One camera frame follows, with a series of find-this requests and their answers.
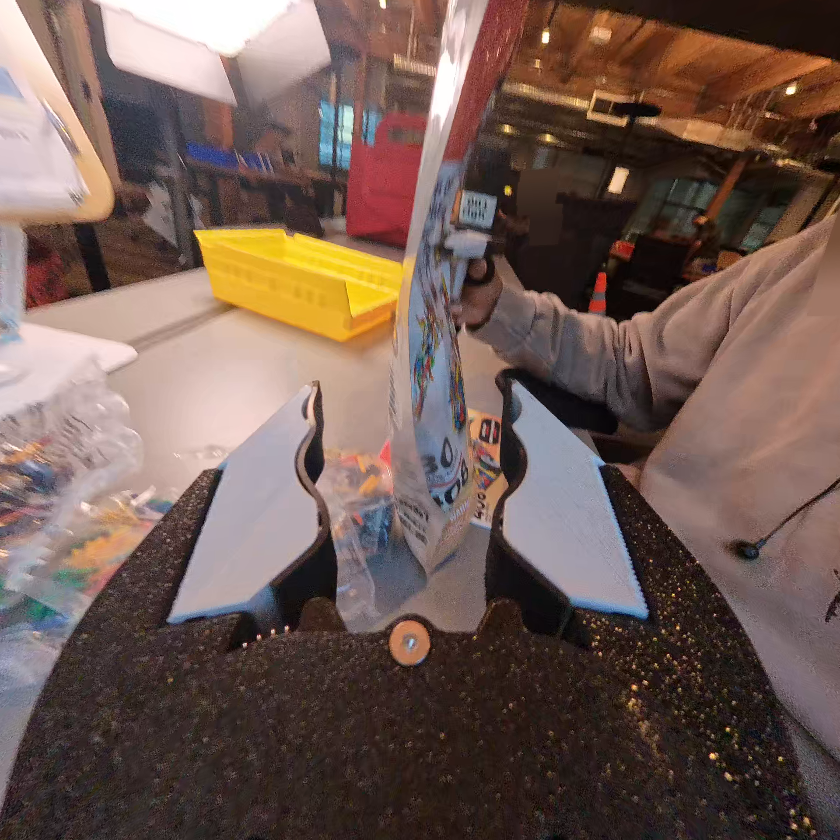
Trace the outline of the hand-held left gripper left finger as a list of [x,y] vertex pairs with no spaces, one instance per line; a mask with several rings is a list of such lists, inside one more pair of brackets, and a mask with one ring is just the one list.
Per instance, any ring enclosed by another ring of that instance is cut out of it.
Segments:
[[311,381],[225,459],[168,624],[239,614],[298,625],[312,600],[336,607],[337,552],[316,487],[323,428]]

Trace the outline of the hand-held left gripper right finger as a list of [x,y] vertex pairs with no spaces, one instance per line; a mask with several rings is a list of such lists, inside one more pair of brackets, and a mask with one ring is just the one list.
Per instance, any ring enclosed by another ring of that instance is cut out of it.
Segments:
[[514,382],[502,397],[499,499],[486,600],[515,602],[536,634],[575,638],[577,613],[646,622],[649,609],[607,492],[604,460]]

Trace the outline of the toy building set pouch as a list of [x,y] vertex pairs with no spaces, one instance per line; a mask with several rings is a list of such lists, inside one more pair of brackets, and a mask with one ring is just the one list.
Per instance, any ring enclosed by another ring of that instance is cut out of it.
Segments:
[[466,535],[476,501],[453,306],[490,220],[459,219],[469,154],[518,49],[528,2],[450,2],[427,115],[392,339],[388,442],[395,514],[427,574]]

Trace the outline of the colourful instruction booklet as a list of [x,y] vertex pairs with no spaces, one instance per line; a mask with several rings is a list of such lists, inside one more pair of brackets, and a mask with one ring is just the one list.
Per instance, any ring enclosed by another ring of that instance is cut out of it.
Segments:
[[499,499],[508,488],[501,469],[501,419],[469,409],[469,435],[476,472],[473,524],[490,530]]

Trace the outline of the clear bag of red pieces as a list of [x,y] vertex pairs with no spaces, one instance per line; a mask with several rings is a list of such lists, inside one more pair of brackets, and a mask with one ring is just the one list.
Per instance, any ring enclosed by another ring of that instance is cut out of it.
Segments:
[[336,604],[355,633],[377,628],[423,576],[397,520],[390,467],[375,455],[328,448],[317,489],[338,561]]

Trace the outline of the grey desk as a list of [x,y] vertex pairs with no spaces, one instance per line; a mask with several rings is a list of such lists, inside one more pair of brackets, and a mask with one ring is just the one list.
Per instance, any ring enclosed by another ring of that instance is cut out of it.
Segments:
[[[181,491],[232,452],[304,384],[320,381],[328,448],[377,452],[386,433],[392,329],[338,343],[211,294],[204,269],[93,293],[28,313],[29,324],[132,346],[137,359],[110,374],[143,440],[142,469],[128,488]],[[496,374],[506,366],[462,335],[468,405],[501,414]],[[477,627],[485,610],[488,531],[470,527],[455,556],[424,575],[404,542],[371,562],[377,617],[354,632],[412,613],[446,631]],[[2,802],[36,688],[2,691]]]

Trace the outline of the person's right hand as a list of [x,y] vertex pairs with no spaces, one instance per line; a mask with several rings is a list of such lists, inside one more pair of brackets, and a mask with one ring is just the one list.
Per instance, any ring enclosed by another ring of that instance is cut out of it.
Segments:
[[494,259],[472,259],[458,300],[452,307],[458,329],[479,329],[491,317],[503,288]]

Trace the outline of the red felt bag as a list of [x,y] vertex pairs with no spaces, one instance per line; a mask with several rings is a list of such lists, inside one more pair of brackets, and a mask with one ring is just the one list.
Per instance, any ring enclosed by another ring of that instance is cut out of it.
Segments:
[[351,145],[346,233],[403,249],[417,188],[427,118],[389,112],[372,143]]

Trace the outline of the ceiling air vent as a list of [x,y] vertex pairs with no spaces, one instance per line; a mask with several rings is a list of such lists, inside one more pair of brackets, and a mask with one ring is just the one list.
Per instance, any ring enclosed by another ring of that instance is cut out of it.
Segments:
[[633,97],[594,89],[585,118],[589,121],[624,129],[637,105]]

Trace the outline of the black lavalier microphone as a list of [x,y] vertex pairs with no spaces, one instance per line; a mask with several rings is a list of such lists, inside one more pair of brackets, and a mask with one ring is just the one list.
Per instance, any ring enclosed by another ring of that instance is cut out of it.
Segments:
[[755,540],[736,540],[731,543],[731,551],[740,559],[747,562],[756,561],[763,548],[781,531],[783,531],[793,520],[809,511],[816,504],[830,497],[839,489],[839,478],[836,478],[830,485],[815,494],[812,498],[804,501],[796,509],[792,510],[783,520],[777,523],[772,530]]

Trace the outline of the large clear bag of pieces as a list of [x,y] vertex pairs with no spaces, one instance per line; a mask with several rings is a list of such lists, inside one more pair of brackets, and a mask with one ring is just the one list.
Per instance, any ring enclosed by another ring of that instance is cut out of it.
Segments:
[[2,631],[79,620],[167,510],[126,485],[144,455],[130,423],[93,366],[2,409]]

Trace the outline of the yellow plastic bin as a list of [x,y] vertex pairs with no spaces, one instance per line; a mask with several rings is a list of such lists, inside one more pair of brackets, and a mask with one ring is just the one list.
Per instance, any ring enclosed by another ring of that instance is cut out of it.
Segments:
[[281,228],[194,232],[216,299],[346,342],[389,322],[399,261]]

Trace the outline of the person's torso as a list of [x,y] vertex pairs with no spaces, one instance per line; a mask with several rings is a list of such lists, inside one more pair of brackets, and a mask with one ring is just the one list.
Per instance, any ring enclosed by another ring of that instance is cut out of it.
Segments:
[[704,565],[791,717],[838,761],[838,215],[711,278],[728,331],[649,457],[647,499]]

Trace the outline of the studio light panel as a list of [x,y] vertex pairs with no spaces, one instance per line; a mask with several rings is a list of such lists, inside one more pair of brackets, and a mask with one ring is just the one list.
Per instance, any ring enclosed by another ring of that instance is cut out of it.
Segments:
[[271,102],[323,70],[312,1],[98,1],[118,69],[230,106]]

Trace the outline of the wooden document stand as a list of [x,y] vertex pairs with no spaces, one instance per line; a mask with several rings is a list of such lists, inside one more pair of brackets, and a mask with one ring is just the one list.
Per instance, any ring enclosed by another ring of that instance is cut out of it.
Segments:
[[99,221],[113,190],[102,163],[14,1],[1,2],[1,416],[42,403],[80,371],[131,364],[126,343],[25,322],[32,224]]

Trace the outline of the printed instruction sheet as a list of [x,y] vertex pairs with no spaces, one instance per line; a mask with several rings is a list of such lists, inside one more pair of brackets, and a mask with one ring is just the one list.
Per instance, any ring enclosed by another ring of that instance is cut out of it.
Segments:
[[88,195],[75,141],[27,81],[1,68],[1,210],[22,218],[73,211]]

